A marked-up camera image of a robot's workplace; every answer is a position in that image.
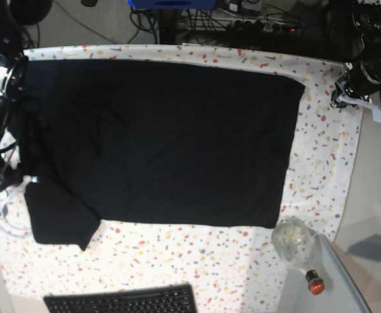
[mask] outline small bottle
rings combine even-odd
[[[315,240],[308,227],[296,217],[288,218],[276,225],[271,241],[281,259],[290,268],[305,275],[311,293],[313,295],[322,293],[324,281],[314,269]]]

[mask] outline metal bracket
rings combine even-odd
[[[381,107],[380,105],[373,104],[371,102],[364,101],[362,99],[350,98],[347,95],[339,95],[337,98],[338,102],[345,102],[349,104],[354,104],[356,106],[361,106],[363,108],[367,108],[372,110],[373,121],[381,123]]]

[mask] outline keyboard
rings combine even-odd
[[[196,313],[191,285],[44,297],[50,313]]]

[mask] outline blue box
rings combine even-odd
[[[217,0],[128,0],[127,3],[138,10],[146,8],[198,8],[210,10]]]

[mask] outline speckled fabric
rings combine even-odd
[[[206,46],[78,46],[26,51],[35,59],[151,59],[289,76],[306,86],[301,99],[280,219],[297,216],[334,239],[343,215],[359,138],[360,109],[330,109],[340,64],[303,57]],[[24,234],[23,195],[2,227]],[[0,263],[9,292],[48,294],[132,290],[189,282],[199,312],[274,312],[286,277],[271,230],[102,221],[85,252],[44,246],[0,230]]]

